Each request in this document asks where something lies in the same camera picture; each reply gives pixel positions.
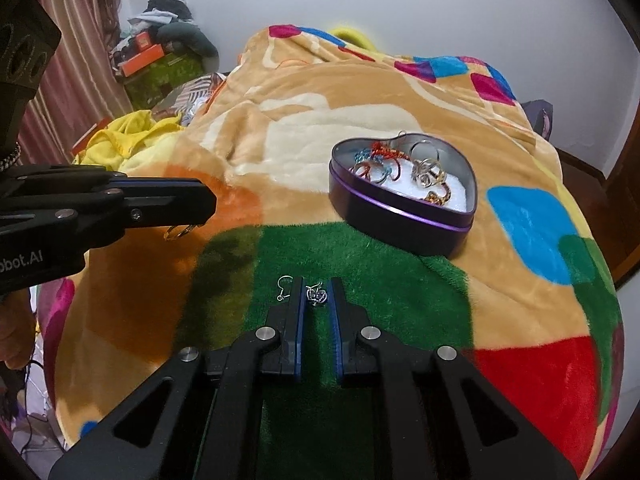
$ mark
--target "orange box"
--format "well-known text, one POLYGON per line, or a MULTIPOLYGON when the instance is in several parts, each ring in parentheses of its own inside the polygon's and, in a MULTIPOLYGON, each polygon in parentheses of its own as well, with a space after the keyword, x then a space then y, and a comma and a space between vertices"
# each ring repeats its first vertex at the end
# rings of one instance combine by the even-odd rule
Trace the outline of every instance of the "orange box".
POLYGON ((162 50, 162 45, 156 44, 122 63, 120 68, 122 69, 122 73, 128 77, 163 56, 164 50, 162 50))
POLYGON ((135 38, 136 45, 138 46, 138 50, 140 52, 144 52, 146 49, 151 48, 153 43, 151 42, 151 37, 149 33, 145 30, 144 32, 140 32, 140 34, 136 35, 135 38))

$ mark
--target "human hand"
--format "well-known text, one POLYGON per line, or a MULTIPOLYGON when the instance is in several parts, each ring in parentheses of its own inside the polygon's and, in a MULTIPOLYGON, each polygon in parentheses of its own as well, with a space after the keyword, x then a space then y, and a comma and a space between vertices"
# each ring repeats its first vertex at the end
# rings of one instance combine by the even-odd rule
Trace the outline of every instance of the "human hand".
POLYGON ((0 303, 0 361, 7 368, 24 368, 35 343, 36 319, 28 288, 8 294, 0 303))

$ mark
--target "purple metallic rim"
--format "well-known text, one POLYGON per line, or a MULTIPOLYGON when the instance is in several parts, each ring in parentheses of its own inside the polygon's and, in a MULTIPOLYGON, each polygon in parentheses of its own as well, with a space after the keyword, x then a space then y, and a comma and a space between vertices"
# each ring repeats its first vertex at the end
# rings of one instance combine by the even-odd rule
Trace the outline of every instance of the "purple metallic rim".
POLYGON ((341 179, 338 174, 336 173, 336 171, 334 170, 334 168, 332 168, 331 165, 329 165, 329 173, 331 174, 331 176, 339 183, 341 184, 341 186, 343 186, 347 191, 349 191, 349 193, 354 194, 355 196, 366 200, 366 202, 369 202, 370 204, 373 204, 377 207, 381 207, 382 209, 386 209, 387 211, 391 212, 391 213, 396 213, 399 214, 401 216, 404 216, 405 218, 408 218, 409 220, 417 220, 418 222, 421 222, 423 224, 428 224, 428 225, 432 225, 434 227, 438 227, 441 229, 446 229, 448 231, 457 231, 459 233, 466 233, 469 231, 469 229, 471 229, 471 225, 467 226, 467 227, 454 227, 451 225, 447 225, 447 224, 441 224, 440 222, 436 222, 433 220, 427 220, 426 218, 422 218, 419 216, 416 216, 414 214, 408 213, 407 211, 402 211, 401 209, 395 208, 393 206, 387 205, 384 202, 379 202, 378 200, 375 200, 374 198, 371 198, 355 189, 353 189, 353 187, 349 186, 343 179, 341 179))

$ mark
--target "plush blanket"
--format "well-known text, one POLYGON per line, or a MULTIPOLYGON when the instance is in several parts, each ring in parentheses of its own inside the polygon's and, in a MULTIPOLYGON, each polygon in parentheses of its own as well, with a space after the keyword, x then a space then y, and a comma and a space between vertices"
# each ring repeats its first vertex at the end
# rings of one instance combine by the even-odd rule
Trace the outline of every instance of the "plush blanket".
MULTIPOLYGON (((131 230, 88 254, 56 358, 69 441, 172 352, 260 326, 281 275, 340 276, 376 325, 421 348, 464 349, 578 474, 592 468, 620 388, 620 311, 555 150, 487 63, 270 27, 186 130, 120 170, 199 178, 218 209, 179 240, 131 230), (400 130, 450 142, 478 178, 475 222, 451 261, 373 240, 328 200, 336 142, 400 130)), ((335 384, 325 308, 309 310, 304 345, 302 384, 266 392, 258 477, 373 478, 370 395, 335 384)))

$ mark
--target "yellow round object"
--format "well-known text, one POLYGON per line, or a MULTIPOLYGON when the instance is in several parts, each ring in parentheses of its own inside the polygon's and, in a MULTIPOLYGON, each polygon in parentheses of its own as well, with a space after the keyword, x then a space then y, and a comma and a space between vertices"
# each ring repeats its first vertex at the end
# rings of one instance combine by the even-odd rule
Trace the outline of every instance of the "yellow round object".
POLYGON ((355 30, 354 28, 336 27, 332 28, 332 30, 329 30, 328 32, 336 38, 340 38, 347 43, 359 46, 360 48, 364 48, 365 50, 370 50, 372 52, 378 51, 373 43, 371 43, 371 40, 369 38, 367 38, 361 32, 355 30))

